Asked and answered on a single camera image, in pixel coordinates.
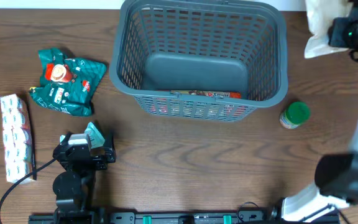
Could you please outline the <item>white paper pouch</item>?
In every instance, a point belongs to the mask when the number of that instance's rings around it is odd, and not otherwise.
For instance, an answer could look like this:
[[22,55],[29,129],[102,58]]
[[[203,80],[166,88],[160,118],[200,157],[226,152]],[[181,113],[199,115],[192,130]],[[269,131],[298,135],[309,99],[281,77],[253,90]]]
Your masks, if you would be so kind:
[[304,57],[314,58],[347,51],[344,47],[329,46],[328,30],[337,17],[347,17],[353,7],[348,0],[305,0],[308,27],[312,33]]

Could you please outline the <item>green lid jar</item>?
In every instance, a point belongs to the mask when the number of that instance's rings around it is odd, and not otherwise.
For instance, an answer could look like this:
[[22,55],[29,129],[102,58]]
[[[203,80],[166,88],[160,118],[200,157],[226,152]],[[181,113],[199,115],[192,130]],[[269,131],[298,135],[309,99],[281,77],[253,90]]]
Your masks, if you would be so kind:
[[290,104],[280,115],[279,121],[284,128],[295,129],[309,120],[310,108],[302,101]]

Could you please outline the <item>orange pasta pack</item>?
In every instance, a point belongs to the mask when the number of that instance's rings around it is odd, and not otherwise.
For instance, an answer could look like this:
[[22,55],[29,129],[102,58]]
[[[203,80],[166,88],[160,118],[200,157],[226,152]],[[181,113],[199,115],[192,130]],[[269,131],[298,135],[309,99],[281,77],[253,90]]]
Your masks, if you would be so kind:
[[[207,96],[210,98],[235,98],[241,99],[242,95],[232,91],[201,91],[201,90],[170,90],[174,95],[193,95]],[[234,105],[219,105],[212,103],[208,106],[205,102],[192,102],[180,100],[167,100],[165,98],[157,98],[157,105],[150,106],[150,112],[163,115],[171,114],[172,116],[182,116],[185,118],[196,119],[217,119],[220,121],[232,121],[231,117],[238,117],[247,109],[246,106],[239,106],[234,109]]]

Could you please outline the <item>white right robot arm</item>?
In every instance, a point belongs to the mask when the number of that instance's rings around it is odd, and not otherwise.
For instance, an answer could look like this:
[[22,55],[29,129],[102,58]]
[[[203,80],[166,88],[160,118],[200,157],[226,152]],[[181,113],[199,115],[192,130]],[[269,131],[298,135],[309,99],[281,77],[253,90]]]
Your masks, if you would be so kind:
[[[305,57],[348,50],[358,62],[358,0],[307,1],[311,38]],[[266,217],[268,223],[311,223],[326,215],[340,215],[343,208],[358,204],[358,122],[349,152],[326,154],[316,166],[314,182],[296,195],[284,198]]]

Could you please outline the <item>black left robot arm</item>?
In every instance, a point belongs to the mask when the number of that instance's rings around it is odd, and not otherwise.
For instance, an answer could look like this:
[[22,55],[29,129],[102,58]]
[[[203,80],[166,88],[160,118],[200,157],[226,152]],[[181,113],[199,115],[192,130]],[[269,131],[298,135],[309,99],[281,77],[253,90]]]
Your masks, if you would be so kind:
[[57,209],[53,215],[56,224],[109,223],[105,208],[92,207],[96,171],[106,170],[116,161],[113,135],[105,138],[100,147],[104,152],[93,156],[87,134],[68,133],[53,150],[53,158],[64,168],[53,182]]

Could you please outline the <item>white tissue pack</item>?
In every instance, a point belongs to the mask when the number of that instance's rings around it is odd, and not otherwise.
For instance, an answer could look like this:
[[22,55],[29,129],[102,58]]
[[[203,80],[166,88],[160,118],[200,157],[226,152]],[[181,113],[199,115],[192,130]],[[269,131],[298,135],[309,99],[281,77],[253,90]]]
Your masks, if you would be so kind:
[[16,94],[0,97],[6,180],[15,183],[35,170],[26,103]]

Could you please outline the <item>small teal packet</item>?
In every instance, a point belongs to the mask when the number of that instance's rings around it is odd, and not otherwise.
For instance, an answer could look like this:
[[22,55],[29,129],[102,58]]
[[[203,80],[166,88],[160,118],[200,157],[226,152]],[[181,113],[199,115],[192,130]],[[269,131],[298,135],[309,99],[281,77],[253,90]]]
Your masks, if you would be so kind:
[[89,122],[85,131],[85,134],[88,134],[91,140],[91,147],[89,149],[98,148],[104,145],[105,138],[99,128],[92,122]]

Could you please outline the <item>green coffee bag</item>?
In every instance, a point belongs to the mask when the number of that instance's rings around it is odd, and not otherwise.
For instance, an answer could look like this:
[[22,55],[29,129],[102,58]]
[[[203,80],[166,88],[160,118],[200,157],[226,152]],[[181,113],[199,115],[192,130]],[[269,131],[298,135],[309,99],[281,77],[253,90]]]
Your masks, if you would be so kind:
[[39,50],[40,86],[29,90],[43,108],[73,116],[91,116],[91,98],[107,66],[85,58],[69,58],[60,49]]

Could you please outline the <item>grey plastic basket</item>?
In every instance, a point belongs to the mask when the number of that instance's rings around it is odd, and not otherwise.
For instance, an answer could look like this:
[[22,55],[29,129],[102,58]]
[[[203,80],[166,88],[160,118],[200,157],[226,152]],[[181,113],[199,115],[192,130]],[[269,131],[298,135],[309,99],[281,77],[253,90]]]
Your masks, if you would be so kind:
[[[246,106],[235,122],[288,91],[287,25],[253,1],[128,0],[120,10],[109,76],[150,113],[157,98]],[[235,98],[170,90],[232,91]]]

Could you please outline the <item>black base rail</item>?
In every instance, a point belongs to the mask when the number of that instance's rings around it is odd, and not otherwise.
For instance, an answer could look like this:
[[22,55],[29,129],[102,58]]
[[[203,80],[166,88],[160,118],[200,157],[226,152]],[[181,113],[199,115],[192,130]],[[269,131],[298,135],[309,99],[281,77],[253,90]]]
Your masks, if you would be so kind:
[[108,224],[236,224],[236,223],[286,223],[285,220],[269,218],[263,210],[243,210],[239,213],[134,213],[116,212],[97,220],[91,215],[81,218],[63,218],[56,215],[31,215],[29,223],[108,223]]

